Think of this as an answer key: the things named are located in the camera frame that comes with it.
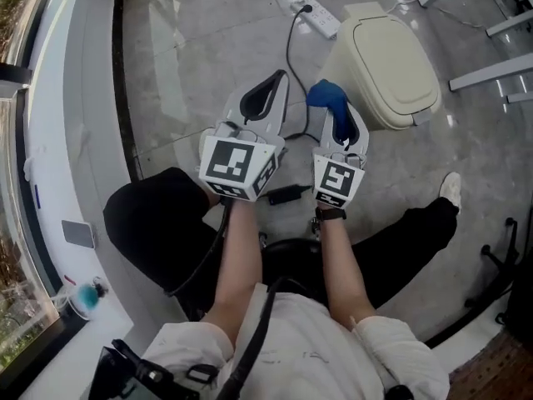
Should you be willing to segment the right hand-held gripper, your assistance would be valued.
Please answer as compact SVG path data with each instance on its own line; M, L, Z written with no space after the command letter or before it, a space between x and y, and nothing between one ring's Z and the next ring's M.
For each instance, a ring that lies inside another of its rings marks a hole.
M326 108L319 146L313 149L313 195L319 203L346 208L364 177L370 134L360 113L347 104L349 145L336 140L336 121Z

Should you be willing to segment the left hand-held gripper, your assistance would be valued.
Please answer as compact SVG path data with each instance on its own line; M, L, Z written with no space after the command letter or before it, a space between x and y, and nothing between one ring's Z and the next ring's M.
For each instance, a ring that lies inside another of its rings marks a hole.
M203 143L199 179L213 193L248 202L262 195L280 167L285 148L278 134L289 92L289 77L283 69L232 92L224 107L224 118L229 121L219 122Z

